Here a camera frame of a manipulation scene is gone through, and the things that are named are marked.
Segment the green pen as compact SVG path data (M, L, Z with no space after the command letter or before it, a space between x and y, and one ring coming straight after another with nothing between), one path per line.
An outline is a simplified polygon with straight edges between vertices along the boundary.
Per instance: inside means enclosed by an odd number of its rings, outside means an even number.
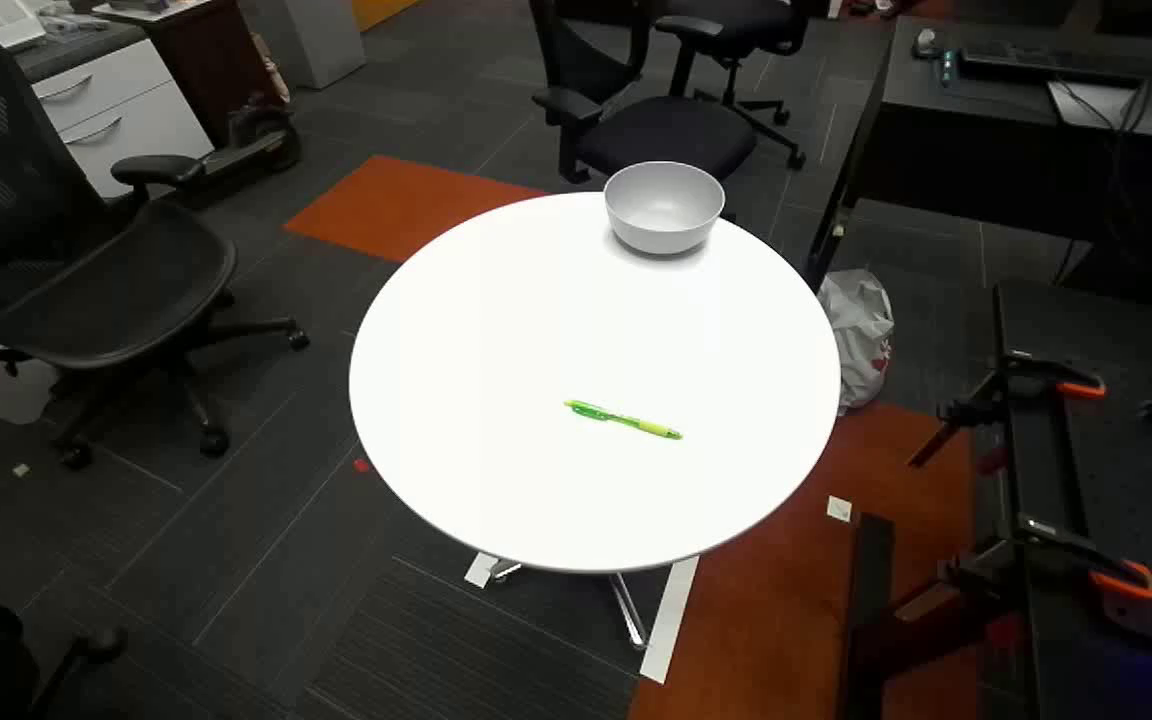
M684 440L681 428L650 423L650 419L639 419L639 417L623 417L623 411L612 411L612 407L600 407L600 406L588 406L588 401L565 401L565 407L582 417L582 419L623 423L623 428L636 428L636 433L660 436L660 440Z

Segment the white bowl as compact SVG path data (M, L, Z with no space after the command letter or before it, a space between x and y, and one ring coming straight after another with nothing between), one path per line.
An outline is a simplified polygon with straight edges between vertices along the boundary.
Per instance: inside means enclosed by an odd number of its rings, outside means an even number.
M612 238L639 258L688 258L728 210L723 184L681 159L623 164L603 181Z

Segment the round white table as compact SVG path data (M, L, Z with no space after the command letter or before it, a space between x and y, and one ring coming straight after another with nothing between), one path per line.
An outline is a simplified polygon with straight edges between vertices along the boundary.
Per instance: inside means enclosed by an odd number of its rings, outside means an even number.
M758 238L650 260L595 193L481 214L367 305L349 407L379 480L473 554L540 571L669 576L636 634L664 681L700 556L813 477L840 355L798 272Z

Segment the white plastic bag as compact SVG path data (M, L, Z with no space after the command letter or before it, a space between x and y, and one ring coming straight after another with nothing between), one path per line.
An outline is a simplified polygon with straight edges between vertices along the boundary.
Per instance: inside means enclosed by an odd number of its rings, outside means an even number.
M890 297L869 268L845 268L824 276L819 305L840 353L840 407L861 411L887 385L894 332Z

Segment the far black office chair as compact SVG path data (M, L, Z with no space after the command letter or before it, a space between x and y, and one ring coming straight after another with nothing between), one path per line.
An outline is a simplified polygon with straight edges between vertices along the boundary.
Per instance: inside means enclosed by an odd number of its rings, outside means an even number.
M785 138L790 120L785 101L738 101L735 75L750 52L790 57L802 43L813 0L654 0L650 23L681 42L669 92L684 98L700 57L723 70L719 104L743 118L762 139L802 164L802 149Z

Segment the white drawer cabinet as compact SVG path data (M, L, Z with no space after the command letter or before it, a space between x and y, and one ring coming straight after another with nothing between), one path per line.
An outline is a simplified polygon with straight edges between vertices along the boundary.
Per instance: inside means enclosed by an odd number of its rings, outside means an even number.
M136 23L51 19L16 50L39 110L101 197L126 197L113 178L126 158L208 158L212 139Z

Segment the black side table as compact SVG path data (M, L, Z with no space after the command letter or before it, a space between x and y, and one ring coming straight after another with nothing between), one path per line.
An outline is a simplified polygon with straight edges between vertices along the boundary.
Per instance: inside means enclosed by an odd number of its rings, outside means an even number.
M996 541L1036 518L1152 569L1152 310L1005 286L990 297L996 353L1067 362L1109 385L1103 401L1012 395L990 419L999 448ZM861 598L845 649L845 711L876 720L882 687L938 655L1019 629L1026 720L1152 720L1152 606L1090 594L1072 569L1026 556L1019 594L976 601L932 576L894 601Z

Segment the black mesh office chair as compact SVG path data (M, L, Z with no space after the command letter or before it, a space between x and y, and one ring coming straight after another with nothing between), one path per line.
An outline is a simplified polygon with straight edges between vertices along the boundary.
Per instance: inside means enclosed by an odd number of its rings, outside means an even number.
M51 433L62 469L93 462L88 423L101 406L164 373L200 423L200 453L222 457L191 353L239 335L303 347L288 321L212 323L230 301L235 247L177 197L208 174L188 158L130 158L117 178L126 206L109 206L51 127L20 61L0 50L0 362L51 364L76 411Z

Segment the black keyboard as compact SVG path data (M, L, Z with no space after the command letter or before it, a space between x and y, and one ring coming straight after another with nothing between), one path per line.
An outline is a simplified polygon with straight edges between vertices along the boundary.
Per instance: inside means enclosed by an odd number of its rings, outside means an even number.
M1136 52L1056 50L1056 43L985 43L959 50L967 75L1065 75L1131 83L1148 75L1148 61Z

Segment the orange-handled clamp upper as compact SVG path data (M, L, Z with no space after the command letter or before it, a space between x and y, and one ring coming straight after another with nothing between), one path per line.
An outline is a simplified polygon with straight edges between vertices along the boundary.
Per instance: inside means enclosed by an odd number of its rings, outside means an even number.
M922 469L956 433L999 419L1012 395L1103 401L1109 385L1067 362L1008 347L938 407L938 428L912 453L912 469Z

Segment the orange-handled clamp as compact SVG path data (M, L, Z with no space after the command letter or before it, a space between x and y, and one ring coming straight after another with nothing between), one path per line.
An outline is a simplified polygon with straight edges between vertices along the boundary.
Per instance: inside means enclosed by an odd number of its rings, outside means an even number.
M978 547L942 560L938 581L976 601L1012 601L1019 594L1022 560L1056 560L1072 569L1090 594L1124 606L1152 606L1152 569L1098 547L1087 538L1056 530L1036 518L1017 518L1008 533Z
M922 469L956 433L999 419L1012 395L1103 401L1109 385L1067 362L1008 347L938 407L938 428L912 453L912 469Z

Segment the orange-handled clamp lower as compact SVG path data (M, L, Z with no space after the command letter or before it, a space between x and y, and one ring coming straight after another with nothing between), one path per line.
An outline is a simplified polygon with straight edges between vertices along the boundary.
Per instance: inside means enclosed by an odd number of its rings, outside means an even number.
M1017 518L1008 533L978 547L942 560L938 581L976 601L1012 601L1019 594L1022 560L1056 560L1072 569L1090 594L1124 606L1152 606L1152 569L1098 547L1087 538L1056 530L1036 518Z

